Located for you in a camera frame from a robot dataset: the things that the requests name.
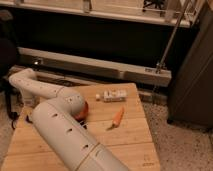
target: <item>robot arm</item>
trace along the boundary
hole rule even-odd
[[[12,75],[9,81],[20,90],[25,105],[35,106],[35,95],[49,98],[34,109],[33,124],[69,170],[129,170],[74,119],[86,104],[80,93],[36,81],[31,69]]]

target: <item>wooden tabletop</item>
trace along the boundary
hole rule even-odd
[[[160,170],[144,110],[135,84],[110,84],[73,87],[89,104],[88,131],[117,156],[131,171]],[[104,90],[125,89],[125,102],[96,101]],[[106,131],[121,107],[125,114],[119,128]],[[2,171],[68,171],[62,161],[40,137],[33,125],[25,122],[32,109],[24,107],[18,120]]]

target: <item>plywood surface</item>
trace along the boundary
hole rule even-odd
[[[75,87],[89,103],[88,131],[117,156],[131,171],[160,170],[149,127],[134,84]],[[125,89],[126,102],[104,103],[95,100],[103,90]],[[125,108],[119,128],[106,131],[113,115]],[[62,161],[40,137],[33,125],[25,122],[32,109],[24,107],[17,123],[2,171],[67,171]]]

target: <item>carrot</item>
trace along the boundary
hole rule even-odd
[[[124,107],[122,107],[120,111],[115,114],[112,124],[115,126],[119,126],[123,118],[123,115],[124,115]]]

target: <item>floor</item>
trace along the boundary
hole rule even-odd
[[[168,125],[165,106],[144,103],[144,110],[156,145],[162,171],[213,170],[213,150],[209,134],[203,129],[182,123]],[[13,108],[21,107],[13,97]],[[4,96],[0,93],[0,167],[6,155],[13,130],[5,110]]]

